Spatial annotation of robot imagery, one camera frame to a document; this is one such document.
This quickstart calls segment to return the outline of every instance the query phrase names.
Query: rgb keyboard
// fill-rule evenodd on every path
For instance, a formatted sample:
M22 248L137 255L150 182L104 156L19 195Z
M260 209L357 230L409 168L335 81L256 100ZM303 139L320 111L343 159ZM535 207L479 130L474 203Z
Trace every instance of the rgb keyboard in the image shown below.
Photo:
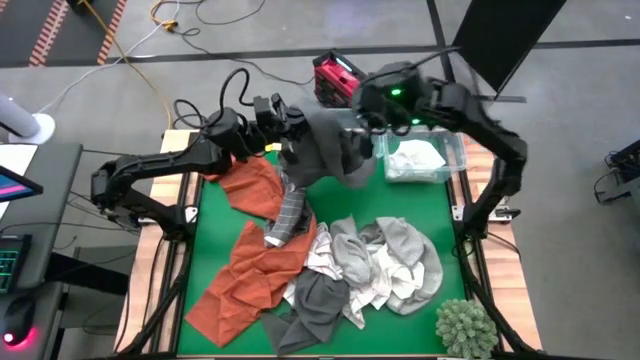
M0 294L13 290L30 244L30 235L0 236Z

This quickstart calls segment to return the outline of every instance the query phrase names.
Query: succulent plant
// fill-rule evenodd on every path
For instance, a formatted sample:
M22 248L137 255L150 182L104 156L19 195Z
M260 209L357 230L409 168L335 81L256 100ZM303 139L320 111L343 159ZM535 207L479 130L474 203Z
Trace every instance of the succulent plant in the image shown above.
M447 300L436 311L436 334L449 355L466 359L489 359L498 344L496 324L484 308L467 300Z

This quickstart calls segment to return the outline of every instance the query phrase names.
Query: orange cloth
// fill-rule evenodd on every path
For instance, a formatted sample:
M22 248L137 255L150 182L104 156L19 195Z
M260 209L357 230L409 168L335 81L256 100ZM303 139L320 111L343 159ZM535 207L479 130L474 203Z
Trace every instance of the orange cloth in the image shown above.
M275 169L262 158L236 162L218 179L234 209L276 220L284 188ZM282 248L266 248L262 228L245 224L224 266L186 320L209 340L222 347L255 322L260 311L276 307L289 280L304 266L315 237L316 219L309 232L298 235Z

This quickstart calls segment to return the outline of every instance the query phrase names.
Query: red device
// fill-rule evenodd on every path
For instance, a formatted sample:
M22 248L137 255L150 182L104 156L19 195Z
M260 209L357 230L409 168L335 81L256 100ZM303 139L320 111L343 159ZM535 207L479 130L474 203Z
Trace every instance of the red device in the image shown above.
M313 59L315 94L324 106L348 108L353 91L366 74L336 50Z

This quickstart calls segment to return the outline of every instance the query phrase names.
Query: clear plastic bin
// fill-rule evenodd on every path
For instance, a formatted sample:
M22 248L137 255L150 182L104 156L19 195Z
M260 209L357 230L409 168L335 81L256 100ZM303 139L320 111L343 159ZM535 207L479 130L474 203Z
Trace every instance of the clear plastic bin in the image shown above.
M391 166L389 156L396 152L400 142L407 140L428 141L445 160L445 165L437 169L418 166L395 167L394 170L402 171L409 176L396 178L388 176L388 170ZM389 182L443 183L452 174L464 170L467 166L467 154L462 135L451 133L445 129L435 128L429 130L424 126L414 126L406 136L397 136L388 131L384 135L377 137L377 143L377 156L384 158L385 177Z

